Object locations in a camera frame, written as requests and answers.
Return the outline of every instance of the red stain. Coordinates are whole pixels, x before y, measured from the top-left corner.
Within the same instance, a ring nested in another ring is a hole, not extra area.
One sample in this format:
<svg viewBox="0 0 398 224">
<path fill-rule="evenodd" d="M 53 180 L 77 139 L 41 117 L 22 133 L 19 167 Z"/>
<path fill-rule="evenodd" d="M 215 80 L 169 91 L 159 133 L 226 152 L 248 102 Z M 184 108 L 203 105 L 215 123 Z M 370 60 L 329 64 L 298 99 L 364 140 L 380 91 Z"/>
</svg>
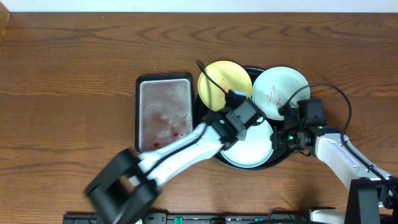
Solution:
<svg viewBox="0 0 398 224">
<path fill-rule="evenodd" d="M 280 96 L 278 96 L 278 102 L 276 103 L 276 106 L 280 105 L 280 101 L 282 101 L 282 99 L 280 98 Z"/>
<path fill-rule="evenodd" d="M 273 87 L 271 88 L 271 95 L 270 95 L 270 97 L 268 97 L 268 95 L 267 95 L 268 105 L 269 105 L 269 103 L 271 102 L 272 94 L 275 95 L 275 91 L 276 91 L 275 86 L 273 86 Z"/>
<path fill-rule="evenodd" d="M 227 84 L 226 84 L 226 80 L 224 78 L 218 83 L 218 85 L 220 87 L 222 87 L 222 89 L 224 89 L 225 92 L 228 92 L 228 87 L 227 87 Z M 224 93 L 221 92 L 219 97 L 220 98 L 224 98 L 225 97 Z"/>
</svg>

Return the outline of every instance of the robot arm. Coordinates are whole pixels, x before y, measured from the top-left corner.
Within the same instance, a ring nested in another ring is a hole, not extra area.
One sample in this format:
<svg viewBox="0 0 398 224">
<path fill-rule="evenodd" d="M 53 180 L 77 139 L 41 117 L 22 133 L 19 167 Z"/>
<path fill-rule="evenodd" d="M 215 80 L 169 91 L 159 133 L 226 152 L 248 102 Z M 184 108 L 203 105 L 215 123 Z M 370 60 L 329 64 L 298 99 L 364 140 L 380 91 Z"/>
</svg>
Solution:
<svg viewBox="0 0 398 224">
<path fill-rule="evenodd" d="M 167 181 L 244 140 L 247 128 L 260 117 L 265 114 L 247 99 L 235 109 L 209 114 L 192 133 L 162 149 L 137 157 L 126 149 L 87 186 L 85 194 L 105 223 L 135 223 L 148 212 Z"/>
<path fill-rule="evenodd" d="M 198 138 L 199 140 L 195 144 L 170 156 L 158 167 L 151 170 L 156 162 L 160 161 L 166 155 L 191 144 Z M 173 142 L 162 149 L 144 152 L 138 155 L 138 158 L 141 160 L 138 166 L 143 172 L 150 171 L 146 178 L 147 180 L 155 180 L 159 190 L 167 181 L 186 168 L 204 159 L 209 159 L 219 152 L 224 146 L 220 138 L 221 136 L 212 126 L 207 126 L 205 123 L 199 124 L 195 130 L 185 138 Z M 134 187 L 140 184 L 136 176 L 131 177 L 131 183 Z"/>
<path fill-rule="evenodd" d="M 311 100 L 299 101 L 298 106 L 310 102 Z M 281 147 L 297 151 L 307 147 L 314 156 L 332 169 L 347 189 L 350 189 L 350 196 L 351 190 L 355 189 L 354 197 L 359 200 L 364 198 L 365 203 L 362 203 L 362 206 L 367 206 L 368 203 L 369 207 L 373 208 L 372 212 L 355 215 L 353 223 L 357 223 L 355 218 L 358 217 L 361 220 L 378 218 L 379 203 L 382 202 L 387 207 L 387 198 L 391 198 L 391 193 L 386 187 L 376 190 L 376 186 L 373 186 L 380 181 L 380 178 L 369 172 L 364 164 L 341 144 L 341 134 L 336 127 L 318 126 L 326 125 L 322 111 L 314 116 L 315 119 L 311 119 L 308 113 L 302 114 L 297 111 L 289 113 L 296 116 L 292 119 L 285 114 L 284 124 L 274 128 L 274 134 L 271 136 L 274 150 L 279 150 Z M 126 149 L 120 152 L 87 186 L 85 194 L 105 223 L 135 223 L 148 212 L 159 195 L 160 188 L 167 181 L 193 164 L 213 157 L 220 150 L 229 149 L 236 141 L 244 140 L 247 128 L 255 125 L 261 116 L 265 118 L 261 109 L 248 99 L 233 111 L 217 112 L 205 117 L 204 123 L 199 124 L 192 133 L 162 149 L 145 152 L 137 157 Z M 349 142 L 347 136 L 345 140 L 348 141 L 351 150 L 371 164 Z M 391 178 L 386 171 L 378 167 L 375 169 L 386 180 Z M 129 179 L 134 191 L 128 190 L 122 177 Z M 368 182 L 354 181 L 361 180 L 362 177 Z M 359 184 L 358 186 L 361 184 L 370 186 L 372 196 L 370 197 L 368 190 L 361 195 L 357 185 L 353 187 L 353 181 Z M 357 206 L 355 200 L 352 210 L 358 212 L 360 208 L 357 208 L 359 205 Z"/>
<path fill-rule="evenodd" d="M 357 160 L 357 158 L 347 150 L 347 148 L 341 143 L 340 137 L 340 133 L 324 134 L 323 136 L 317 137 L 317 141 L 315 143 L 315 155 L 318 159 L 332 169 L 347 189 L 349 189 L 351 181 L 354 179 L 365 177 L 373 181 L 380 180 L 378 176 L 373 172 L 370 172 L 364 164 Z M 347 136 L 345 136 L 344 139 L 357 155 L 359 155 L 368 164 L 372 164 L 368 158 L 352 145 Z M 376 169 L 386 180 L 391 176 L 388 172 L 379 167 L 374 166 L 374 169 Z"/>
</svg>

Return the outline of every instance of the wood grain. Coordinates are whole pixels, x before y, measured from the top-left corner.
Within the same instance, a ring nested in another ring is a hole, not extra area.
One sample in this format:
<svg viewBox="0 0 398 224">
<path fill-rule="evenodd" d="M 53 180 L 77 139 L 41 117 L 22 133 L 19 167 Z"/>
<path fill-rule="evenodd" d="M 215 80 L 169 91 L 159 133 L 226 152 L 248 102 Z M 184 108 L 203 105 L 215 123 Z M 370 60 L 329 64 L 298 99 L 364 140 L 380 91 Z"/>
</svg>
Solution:
<svg viewBox="0 0 398 224">
<path fill-rule="evenodd" d="M 2 36 L 4 35 L 4 33 L 6 31 L 6 26 L 8 23 L 9 16 L 10 16 L 10 12 L 0 2 L 0 42 L 2 40 Z"/>
<path fill-rule="evenodd" d="M 395 14 L 13 13 L 0 46 L 0 223 L 60 223 L 89 212 L 85 186 L 134 145 L 135 80 L 190 72 L 195 59 L 271 68 L 349 96 L 348 135 L 398 175 L 398 17 Z M 317 87 L 329 124 L 344 100 Z M 214 159 L 176 176 L 154 208 L 174 213 L 345 209 L 348 191 L 322 162 L 290 156 L 257 172 Z"/>
</svg>

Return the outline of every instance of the black base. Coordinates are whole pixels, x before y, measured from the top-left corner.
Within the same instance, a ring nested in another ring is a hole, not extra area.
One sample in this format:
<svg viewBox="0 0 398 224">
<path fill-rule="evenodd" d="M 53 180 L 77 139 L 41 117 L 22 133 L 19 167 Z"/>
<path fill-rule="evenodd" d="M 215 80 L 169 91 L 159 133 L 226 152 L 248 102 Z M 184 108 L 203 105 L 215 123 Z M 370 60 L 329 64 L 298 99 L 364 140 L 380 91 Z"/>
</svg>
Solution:
<svg viewBox="0 0 398 224">
<path fill-rule="evenodd" d="M 257 77 L 264 71 L 264 69 L 261 68 L 254 68 L 254 67 L 244 67 L 245 71 L 247 71 L 247 73 L 250 76 L 250 79 L 252 80 L 252 83 L 254 83 L 254 81 L 256 81 Z M 208 114 L 209 112 L 211 112 L 211 110 L 204 104 L 204 102 L 202 102 L 202 100 L 200 99 L 199 96 L 196 97 L 195 99 L 195 104 L 193 105 L 193 119 L 194 119 L 194 123 L 195 124 L 200 124 L 201 123 L 201 119 Z M 282 121 L 276 121 L 273 119 L 266 119 L 266 121 L 271 125 L 271 127 L 274 126 L 279 126 L 282 124 Z M 239 167 L 236 166 L 230 162 L 228 162 L 223 155 L 221 155 L 221 153 L 217 153 L 215 155 L 215 158 L 222 162 L 223 164 L 229 166 L 229 167 L 233 167 L 236 169 L 241 169 L 241 170 L 262 170 L 262 169 L 266 169 L 266 168 L 270 168 L 273 167 L 275 165 L 277 165 L 278 163 L 282 162 L 283 160 L 285 160 L 289 155 L 291 154 L 291 152 L 286 151 L 286 150 L 279 150 L 279 151 L 274 151 L 272 153 L 272 155 L 270 156 L 270 158 L 263 164 L 256 166 L 256 167 L 252 167 L 252 168 L 243 168 L 243 167 Z"/>
</svg>

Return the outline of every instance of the cable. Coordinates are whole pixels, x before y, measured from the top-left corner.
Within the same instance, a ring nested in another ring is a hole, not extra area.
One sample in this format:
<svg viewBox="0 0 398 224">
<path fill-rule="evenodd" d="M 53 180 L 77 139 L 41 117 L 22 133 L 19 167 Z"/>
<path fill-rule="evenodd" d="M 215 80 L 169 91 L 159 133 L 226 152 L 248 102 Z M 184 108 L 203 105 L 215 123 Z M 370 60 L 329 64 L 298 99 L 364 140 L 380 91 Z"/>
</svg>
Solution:
<svg viewBox="0 0 398 224">
<path fill-rule="evenodd" d="M 275 210 L 277 210 L 277 209 L 282 209 L 282 210 L 285 210 L 285 211 L 287 212 L 287 210 L 284 209 L 284 208 L 282 208 L 282 207 L 273 208 L 273 209 L 271 210 L 271 212 L 268 214 L 268 219 L 271 219 L 271 215 L 272 215 L 272 214 L 275 212 Z"/>
<path fill-rule="evenodd" d="M 294 154 L 297 154 L 297 153 L 300 153 L 300 154 L 302 154 L 302 155 L 304 155 L 305 157 L 310 157 L 312 154 L 311 154 L 311 152 L 309 152 L 309 153 L 304 153 L 304 152 L 302 152 L 302 151 L 294 151 L 293 152 Z"/>
<path fill-rule="evenodd" d="M 341 133 L 341 142 L 343 143 L 344 147 L 347 148 L 347 150 L 355 157 L 357 158 L 357 160 L 359 162 L 361 162 L 362 164 L 365 165 L 365 167 L 371 171 L 372 173 L 374 173 L 376 176 L 378 176 L 382 182 L 384 182 L 384 184 L 387 186 L 387 188 L 392 192 L 393 196 L 395 196 L 397 202 L 398 202 L 398 194 L 397 192 L 394 190 L 394 188 L 391 186 L 391 184 L 386 180 L 386 178 L 384 178 L 378 171 L 376 171 L 374 169 L 374 164 L 369 165 L 366 161 L 364 161 L 359 155 L 357 155 L 357 153 L 355 153 L 352 148 L 350 148 L 348 146 L 348 142 L 344 140 L 344 135 L 346 133 L 346 130 L 348 128 L 349 122 L 351 121 L 351 115 L 352 115 L 352 109 L 351 109 L 351 103 L 349 102 L 349 99 L 347 97 L 347 95 L 345 95 L 345 93 L 343 92 L 343 90 L 340 90 L 337 86 L 332 85 L 330 83 L 313 83 L 313 84 L 309 84 L 306 86 L 301 87 L 300 89 L 298 89 L 287 101 L 286 103 L 280 108 L 281 112 L 284 112 L 287 107 L 289 106 L 290 101 L 292 100 L 292 98 L 299 93 L 300 91 L 302 91 L 303 89 L 307 88 L 307 87 L 311 87 L 311 86 L 318 86 L 318 85 L 325 85 L 325 86 L 329 86 L 334 88 L 335 90 L 337 90 L 346 100 L 347 102 L 347 106 L 348 106 L 348 118 L 346 121 L 346 124 L 344 125 L 343 131 Z"/>
<path fill-rule="evenodd" d="M 252 222 L 249 224 L 267 224 L 267 223 L 275 223 L 275 224 L 326 224 L 321 222 L 313 222 L 311 220 L 288 220 L 288 219 L 268 219 Z"/>
<path fill-rule="evenodd" d="M 203 72 L 203 74 L 206 76 L 206 78 L 212 82 L 212 84 L 214 84 L 215 86 L 217 86 L 217 88 L 219 88 L 225 95 L 227 95 L 228 93 L 221 87 L 219 86 L 216 82 L 214 82 L 214 80 L 212 78 L 210 78 L 207 73 L 205 72 L 205 65 L 203 64 L 203 62 L 201 60 L 197 60 L 197 65 L 199 67 L 199 69 L 201 70 L 201 72 Z"/>
</svg>

